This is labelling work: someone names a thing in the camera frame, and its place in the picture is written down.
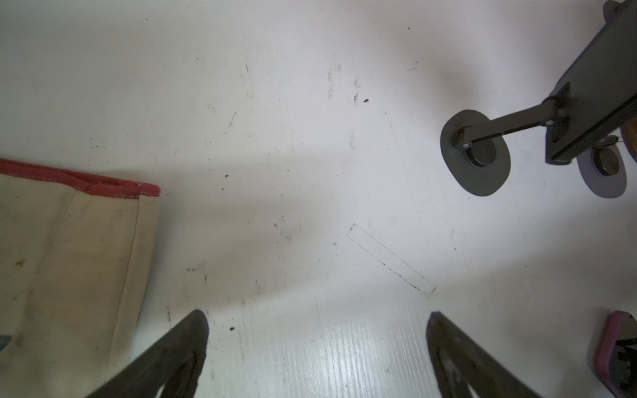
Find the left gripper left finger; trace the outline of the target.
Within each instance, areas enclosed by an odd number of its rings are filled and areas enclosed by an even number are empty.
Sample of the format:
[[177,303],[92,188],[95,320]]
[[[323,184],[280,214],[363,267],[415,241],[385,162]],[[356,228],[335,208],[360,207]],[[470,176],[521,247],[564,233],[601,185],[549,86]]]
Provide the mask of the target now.
[[209,326],[193,310],[91,397],[193,397],[207,351]]

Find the phone stand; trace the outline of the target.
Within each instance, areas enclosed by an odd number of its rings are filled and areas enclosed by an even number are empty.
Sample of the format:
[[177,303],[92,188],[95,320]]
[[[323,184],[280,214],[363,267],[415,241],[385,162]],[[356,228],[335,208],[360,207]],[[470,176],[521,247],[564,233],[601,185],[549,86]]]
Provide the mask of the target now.
[[621,197],[627,187],[625,164],[617,147],[619,138],[609,135],[577,157],[580,174],[598,197]]
[[504,136],[540,126],[549,128],[564,121],[570,86],[560,86],[541,104],[497,119],[489,119],[474,109],[453,115],[441,131],[441,154],[456,182],[477,197],[496,193],[511,169]]

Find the back left phone stand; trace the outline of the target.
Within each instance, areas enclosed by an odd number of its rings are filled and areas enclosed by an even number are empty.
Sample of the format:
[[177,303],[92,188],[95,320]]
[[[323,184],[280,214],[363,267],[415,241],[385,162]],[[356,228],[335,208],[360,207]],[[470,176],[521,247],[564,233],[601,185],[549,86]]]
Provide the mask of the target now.
[[540,126],[549,128],[564,121],[570,86],[560,86],[541,104],[497,119],[489,119],[474,109],[453,115],[441,131],[441,154],[456,182],[477,197],[496,193],[511,169],[504,136]]

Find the back middle phone stand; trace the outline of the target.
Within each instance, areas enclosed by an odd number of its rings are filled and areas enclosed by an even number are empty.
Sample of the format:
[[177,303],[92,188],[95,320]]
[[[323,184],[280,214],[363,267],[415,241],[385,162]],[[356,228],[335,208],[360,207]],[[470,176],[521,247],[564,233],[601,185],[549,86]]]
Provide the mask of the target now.
[[598,197],[621,197],[627,187],[625,164],[617,147],[619,138],[609,135],[577,157],[580,174]]

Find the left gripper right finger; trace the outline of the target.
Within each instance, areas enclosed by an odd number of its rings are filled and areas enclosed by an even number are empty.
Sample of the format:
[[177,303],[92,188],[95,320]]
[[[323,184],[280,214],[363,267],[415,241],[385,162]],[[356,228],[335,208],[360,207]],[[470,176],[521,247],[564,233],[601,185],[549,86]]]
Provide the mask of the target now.
[[441,312],[429,317],[426,342],[443,397],[537,396]]

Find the black phone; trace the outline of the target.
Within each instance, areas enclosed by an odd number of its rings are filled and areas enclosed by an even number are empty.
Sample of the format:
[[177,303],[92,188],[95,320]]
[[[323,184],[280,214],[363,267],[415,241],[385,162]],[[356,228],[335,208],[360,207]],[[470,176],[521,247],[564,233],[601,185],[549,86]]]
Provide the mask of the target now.
[[607,318],[593,370],[614,397],[636,397],[636,318],[615,310]]
[[636,2],[624,1],[558,80],[550,98],[558,121],[547,127],[547,164],[569,164],[636,116]]

